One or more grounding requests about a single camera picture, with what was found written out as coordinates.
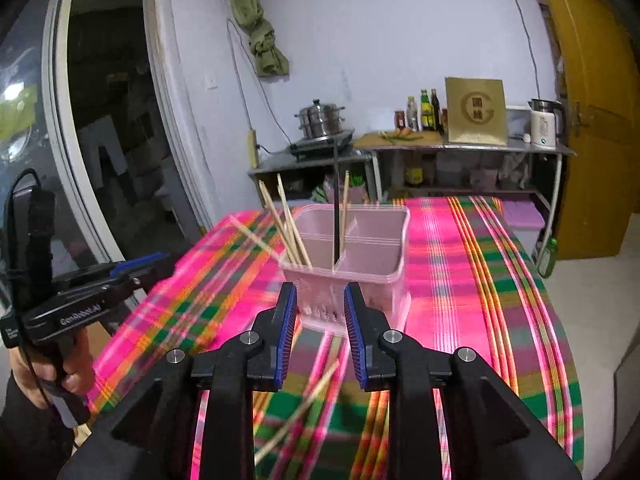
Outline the person's left hand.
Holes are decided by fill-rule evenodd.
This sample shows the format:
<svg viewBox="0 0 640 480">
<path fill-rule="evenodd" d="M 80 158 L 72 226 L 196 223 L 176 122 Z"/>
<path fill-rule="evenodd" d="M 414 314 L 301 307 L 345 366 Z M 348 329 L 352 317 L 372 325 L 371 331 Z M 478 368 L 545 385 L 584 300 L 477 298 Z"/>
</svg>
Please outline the person's left hand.
<svg viewBox="0 0 640 480">
<path fill-rule="evenodd" d="M 84 396 L 94 386 L 93 357 L 90 352 L 87 330 L 82 328 L 74 336 L 75 343 L 63 364 L 66 376 L 62 386 L 75 396 Z M 44 390 L 45 382 L 56 381 L 55 366 L 34 350 L 24 353 L 20 348 L 9 350 L 9 362 L 17 387 L 36 408 L 44 410 L 51 400 Z"/>
</svg>

